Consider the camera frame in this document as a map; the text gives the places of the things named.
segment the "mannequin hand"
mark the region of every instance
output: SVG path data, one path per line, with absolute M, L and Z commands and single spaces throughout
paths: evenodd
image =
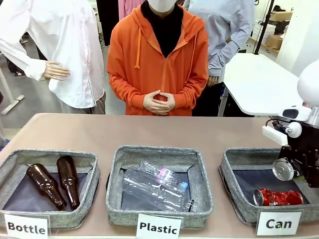
M 68 77 L 70 75 L 70 72 L 68 69 L 59 67 L 58 65 L 60 65 L 60 63 L 58 62 L 46 61 L 45 72 L 42 76 L 49 79 L 63 81 L 64 79 L 61 77 Z
M 143 107 L 144 107 L 144 109 L 146 109 L 154 114 L 161 115 L 160 113 L 157 113 L 157 111 L 164 112 L 164 111 L 167 111 L 167 109 L 169 107 L 167 105 L 158 104 L 155 102 L 155 100 L 153 98 L 154 98 L 154 96 L 158 95 L 159 93 L 160 93 L 160 90 L 147 94 L 144 97 Z
M 167 106 L 167 108 L 158 109 L 156 107 L 152 107 L 152 113 L 166 116 L 168 112 L 175 109 L 175 99 L 174 96 L 170 93 L 161 92 L 160 95 L 167 97 L 167 101 L 158 101 L 153 99 L 153 102 L 160 104 L 161 106 Z
M 218 82 L 219 76 L 209 76 L 207 85 L 208 87 L 211 87 L 213 85 L 216 85 Z

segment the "blue shirt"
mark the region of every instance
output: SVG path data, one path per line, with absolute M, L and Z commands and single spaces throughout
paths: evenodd
M 183 7 L 201 17 L 209 36 L 208 70 L 221 70 L 247 42 L 254 22 L 254 0 L 186 0 Z

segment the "pink shirt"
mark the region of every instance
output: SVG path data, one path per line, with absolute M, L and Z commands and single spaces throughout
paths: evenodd
M 133 9 L 141 5 L 145 0 L 119 0 L 119 19 L 129 15 Z

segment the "cable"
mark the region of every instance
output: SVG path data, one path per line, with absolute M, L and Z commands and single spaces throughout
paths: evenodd
M 280 121 L 280 122 L 290 123 L 290 121 L 286 121 L 286 120 L 282 120 L 282 119 L 270 119 L 270 120 L 266 121 L 266 126 L 268 126 L 268 123 L 270 121 Z
M 264 21 L 265 16 L 266 16 L 266 14 L 267 14 L 267 9 L 268 9 L 269 3 L 270 3 L 270 0 L 268 0 L 267 7 L 266 7 L 266 11 L 265 11 L 265 14 L 264 14 L 264 17 L 263 17 L 262 21 Z M 257 44 L 257 42 L 258 42 L 258 37 L 259 37 L 259 34 L 260 34 L 261 29 L 262 29 L 262 27 L 260 27 L 260 29 L 259 29 L 259 32 L 258 32 L 258 35 L 257 35 L 257 39 L 256 39 L 256 41 L 255 41 L 253 53 L 254 53 L 254 51 L 255 51 L 255 46 L 256 46 L 256 44 Z

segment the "white paper sign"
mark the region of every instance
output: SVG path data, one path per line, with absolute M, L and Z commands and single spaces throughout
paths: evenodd
M 180 219 L 139 214 L 136 236 L 140 239 L 178 239 Z
M 295 235 L 301 212 L 268 213 L 261 212 L 258 223 L 258 236 Z
M 5 214 L 6 233 L 19 239 L 47 239 L 48 221 Z

